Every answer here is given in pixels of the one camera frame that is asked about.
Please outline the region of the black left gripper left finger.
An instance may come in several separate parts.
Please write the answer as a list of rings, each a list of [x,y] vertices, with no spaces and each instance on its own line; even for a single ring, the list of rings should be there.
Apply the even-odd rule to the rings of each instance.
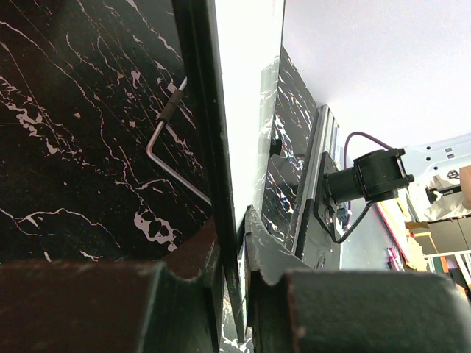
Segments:
[[[213,219],[162,260],[1,267],[3,352],[217,352],[224,279]]]

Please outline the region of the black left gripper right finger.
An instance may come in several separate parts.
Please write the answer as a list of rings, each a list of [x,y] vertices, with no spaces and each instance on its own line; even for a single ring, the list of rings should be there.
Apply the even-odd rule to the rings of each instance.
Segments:
[[[256,352],[468,352],[470,306],[445,277],[316,271],[248,207],[247,323]]]

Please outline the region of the white whiteboard with dark frame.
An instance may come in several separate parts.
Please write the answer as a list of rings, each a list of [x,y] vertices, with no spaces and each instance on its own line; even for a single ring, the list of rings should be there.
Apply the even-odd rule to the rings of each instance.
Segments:
[[[239,340],[247,332],[244,218],[259,213],[283,41],[283,1],[174,1]]]

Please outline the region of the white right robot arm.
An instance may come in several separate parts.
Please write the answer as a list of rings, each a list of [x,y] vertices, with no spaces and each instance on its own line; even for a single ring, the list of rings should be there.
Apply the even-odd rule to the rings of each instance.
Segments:
[[[365,137],[381,149],[354,159],[349,168],[324,174],[322,190],[336,204],[355,199],[368,203],[393,199],[398,190],[413,182],[470,164],[469,133],[403,148],[393,148],[364,132],[352,132],[347,138],[354,136]]]

